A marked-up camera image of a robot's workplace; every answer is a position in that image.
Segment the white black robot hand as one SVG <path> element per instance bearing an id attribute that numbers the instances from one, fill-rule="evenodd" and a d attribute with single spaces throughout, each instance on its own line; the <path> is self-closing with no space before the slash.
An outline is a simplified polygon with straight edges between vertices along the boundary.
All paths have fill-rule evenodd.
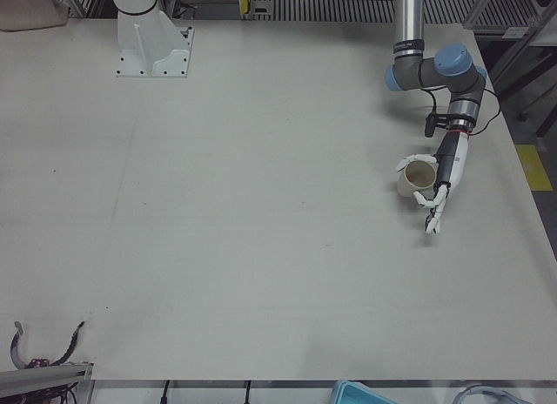
<path id="1" fill-rule="evenodd" d="M 440 232 L 447 201 L 457 189 L 465 169 L 469 137 L 449 131 L 434 154 L 413 154 L 399 161 L 397 192 L 428 210 L 426 234 Z"/>

